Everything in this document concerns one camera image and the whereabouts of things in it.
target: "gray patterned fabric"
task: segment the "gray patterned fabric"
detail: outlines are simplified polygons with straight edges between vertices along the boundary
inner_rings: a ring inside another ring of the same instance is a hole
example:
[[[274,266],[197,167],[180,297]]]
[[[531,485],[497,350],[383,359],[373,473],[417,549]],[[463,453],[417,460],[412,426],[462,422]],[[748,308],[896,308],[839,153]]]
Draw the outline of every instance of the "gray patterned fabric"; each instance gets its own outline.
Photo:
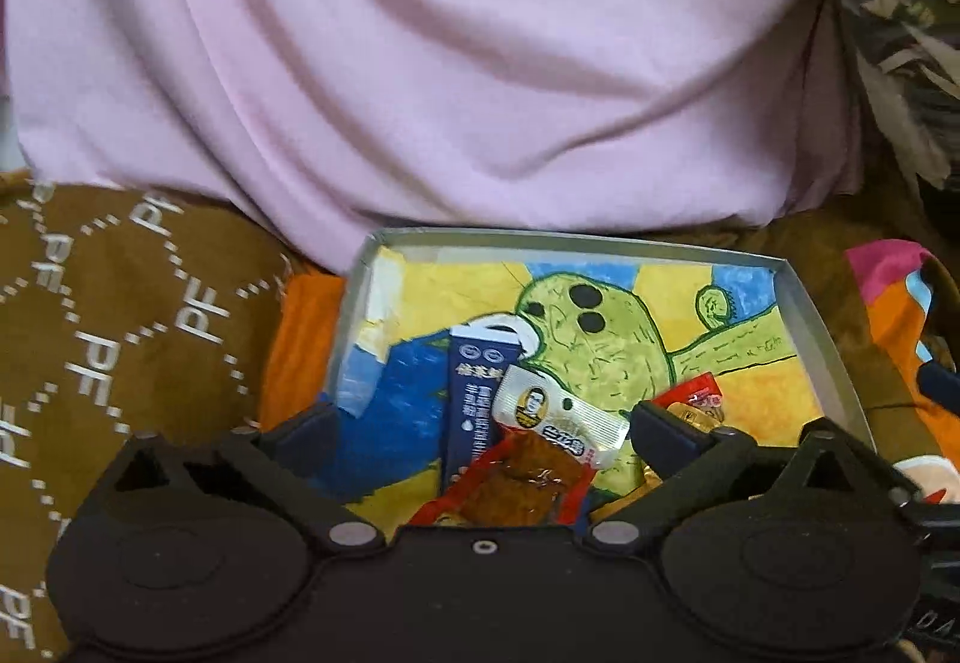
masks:
[[[960,0],[839,0],[872,112],[931,221],[957,237]]]

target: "colorful fabric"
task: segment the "colorful fabric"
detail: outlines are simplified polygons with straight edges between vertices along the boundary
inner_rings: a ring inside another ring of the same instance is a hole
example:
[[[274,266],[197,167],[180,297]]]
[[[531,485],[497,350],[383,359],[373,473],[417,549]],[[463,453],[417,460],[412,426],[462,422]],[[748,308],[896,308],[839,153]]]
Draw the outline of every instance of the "colorful fabric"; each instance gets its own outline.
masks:
[[[939,454],[960,464],[960,418],[923,397],[917,388],[917,370],[933,359],[923,343],[923,331],[933,303],[933,292],[923,273],[938,284],[938,295],[956,299],[956,284],[930,253],[910,241],[877,241],[847,252],[860,294],[867,307],[870,334],[893,361],[907,397],[899,404],[874,406],[864,401],[872,427],[890,426],[889,409],[901,418],[915,416],[933,436]],[[920,457],[920,455],[901,455]]]

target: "brown blanket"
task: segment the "brown blanket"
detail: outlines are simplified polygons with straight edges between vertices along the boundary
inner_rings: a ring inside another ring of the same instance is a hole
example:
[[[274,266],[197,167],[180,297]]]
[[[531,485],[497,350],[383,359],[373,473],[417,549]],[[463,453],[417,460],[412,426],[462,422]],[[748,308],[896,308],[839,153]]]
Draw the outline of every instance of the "brown blanket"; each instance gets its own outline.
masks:
[[[289,252],[175,197],[0,193],[0,660],[65,649],[46,558],[124,440],[256,416]]]

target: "spicy tofu snack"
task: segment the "spicy tofu snack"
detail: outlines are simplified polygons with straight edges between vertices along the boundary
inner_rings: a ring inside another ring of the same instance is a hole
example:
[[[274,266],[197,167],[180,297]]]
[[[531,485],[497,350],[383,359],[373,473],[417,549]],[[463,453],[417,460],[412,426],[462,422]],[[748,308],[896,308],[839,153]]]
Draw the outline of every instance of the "spicy tofu snack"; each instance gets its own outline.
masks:
[[[573,524],[594,474],[592,467],[536,433],[507,433],[410,524]]]

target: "children's drawing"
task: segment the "children's drawing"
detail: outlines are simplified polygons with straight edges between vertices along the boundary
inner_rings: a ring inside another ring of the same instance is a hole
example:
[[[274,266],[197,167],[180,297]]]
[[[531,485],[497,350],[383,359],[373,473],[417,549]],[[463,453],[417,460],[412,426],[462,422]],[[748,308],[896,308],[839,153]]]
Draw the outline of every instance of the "children's drawing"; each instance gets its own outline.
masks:
[[[422,474],[434,474],[440,452],[453,324],[511,329],[521,364],[623,416],[707,371],[724,393],[727,424],[761,443],[795,443],[820,415],[765,268],[392,262],[390,313],[377,304],[379,318],[363,325],[344,366],[343,383],[370,399],[361,415],[344,414],[337,455],[320,477],[386,529],[436,490]],[[641,470],[628,441],[594,481],[597,497],[631,492]]]

